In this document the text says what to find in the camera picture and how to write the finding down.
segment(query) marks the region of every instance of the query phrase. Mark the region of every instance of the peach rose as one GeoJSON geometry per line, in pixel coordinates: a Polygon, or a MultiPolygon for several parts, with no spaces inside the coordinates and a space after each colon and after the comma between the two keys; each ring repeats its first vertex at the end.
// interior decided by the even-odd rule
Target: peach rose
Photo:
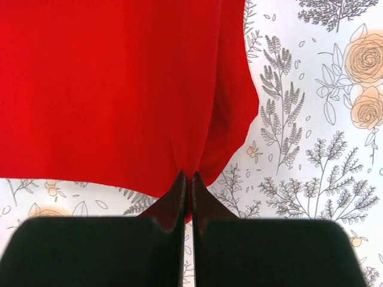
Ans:
{"type": "Polygon", "coordinates": [[[356,98],[351,110],[352,123],[360,129],[371,130],[383,123],[383,94],[369,87],[356,98]]]}
{"type": "Polygon", "coordinates": [[[29,217],[46,217],[46,216],[69,216],[71,213],[68,212],[65,209],[59,209],[57,207],[54,207],[50,209],[49,207],[46,208],[37,208],[33,214],[31,214],[29,217]]]}
{"type": "Polygon", "coordinates": [[[348,44],[345,69],[349,78],[364,87],[383,83],[383,36],[371,34],[348,44]]]}

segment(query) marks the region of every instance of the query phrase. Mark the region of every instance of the fern illustration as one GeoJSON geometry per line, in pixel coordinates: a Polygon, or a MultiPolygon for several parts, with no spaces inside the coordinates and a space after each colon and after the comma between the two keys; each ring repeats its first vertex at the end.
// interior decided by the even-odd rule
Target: fern illustration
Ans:
{"type": "Polygon", "coordinates": [[[298,13],[298,19],[305,23],[321,25],[328,32],[336,28],[339,31],[340,22],[361,16],[369,7],[376,6],[379,0],[297,0],[303,9],[298,13]]]}
{"type": "Polygon", "coordinates": [[[124,211],[123,215],[142,213],[158,200],[155,197],[125,188],[119,188],[118,191],[122,192],[127,200],[132,199],[130,202],[132,205],[124,211]]]}
{"type": "Polygon", "coordinates": [[[283,77],[291,70],[292,56],[290,51],[281,47],[278,37],[265,36],[268,52],[264,50],[269,65],[264,66],[264,73],[260,75],[263,83],[262,89],[271,99],[266,106],[261,106],[260,115],[264,128],[261,135],[267,145],[277,144],[278,166],[282,164],[289,169],[293,167],[294,160],[300,150],[299,142],[302,137],[302,128],[298,127],[296,120],[305,101],[305,93],[300,95],[300,89],[290,82],[288,88],[284,87],[283,77]]]}
{"type": "Polygon", "coordinates": [[[365,211],[376,205],[379,198],[373,195],[376,188],[369,186],[367,180],[356,181],[351,176],[363,168],[356,158],[358,148],[351,149],[341,164],[330,167],[331,162],[343,156],[346,147],[343,132],[336,132],[327,146],[324,139],[318,139],[306,155],[321,173],[306,182],[290,178],[277,185],[271,177],[265,178],[259,187],[260,192],[270,197],[266,201],[268,206],[286,218],[305,216],[344,224],[364,221],[365,211]],[[324,209],[319,213],[320,202],[324,203],[324,209]]]}
{"type": "Polygon", "coordinates": [[[252,21],[253,17],[256,15],[254,12],[254,8],[257,4],[253,3],[253,0],[246,0],[245,2],[245,11],[244,11],[244,35],[246,39],[246,56],[248,63],[251,63],[251,58],[258,58],[256,52],[261,52],[257,46],[261,46],[262,44],[259,42],[259,39],[262,36],[259,34],[259,30],[253,30],[251,27],[254,24],[252,21]]]}
{"type": "Polygon", "coordinates": [[[238,174],[241,170],[238,168],[238,164],[235,166],[230,165],[230,169],[223,172],[222,179],[218,181],[224,188],[221,191],[217,191],[214,187],[211,188],[212,194],[219,201],[222,202],[230,211],[237,213],[240,218],[258,218],[261,202],[253,200],[253,205],[246,206],[245,210],[240,210],[238,203],[240,198],[236,197],[236,193],[242,190],[240,180],[241,176],[238,174]]]}

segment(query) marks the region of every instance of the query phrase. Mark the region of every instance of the red garment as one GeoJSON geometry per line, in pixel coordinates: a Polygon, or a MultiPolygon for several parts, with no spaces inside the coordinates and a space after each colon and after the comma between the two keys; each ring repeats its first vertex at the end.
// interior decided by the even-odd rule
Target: red garment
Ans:
{"type": "Polygon", "coordinates": [[[258,113],[244,2],[0,0],[0,177],[211,184],[258,113]]]}

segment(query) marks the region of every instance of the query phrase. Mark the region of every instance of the red fabric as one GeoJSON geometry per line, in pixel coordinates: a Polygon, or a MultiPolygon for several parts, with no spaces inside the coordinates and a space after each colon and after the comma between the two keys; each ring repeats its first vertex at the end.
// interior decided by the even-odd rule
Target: red fabric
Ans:
{"type": "Polygon", "coordinates": [[[211,184],[258,113],[244,2],[0,0],[0,177],[211,184]]]}

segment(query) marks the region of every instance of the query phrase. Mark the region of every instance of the floral wallpaper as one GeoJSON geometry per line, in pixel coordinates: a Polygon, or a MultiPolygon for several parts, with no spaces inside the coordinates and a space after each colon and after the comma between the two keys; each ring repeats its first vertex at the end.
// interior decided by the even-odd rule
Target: floral wallpaper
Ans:
{"type": "MultiPolygon", "coordinates": [[[[245,52],[260,113],[209,187],[241,218],[337,222],[368,287],[383,286],[381,11],[380,0],[245,1],[245,52]]],[[[52,179],[4,178],[0,191],[2,250],[30,217],[135,216],[156,200],[52,179]]],[[[188,224],[184,286],[194,286],[192,240],[188,224]]]]}

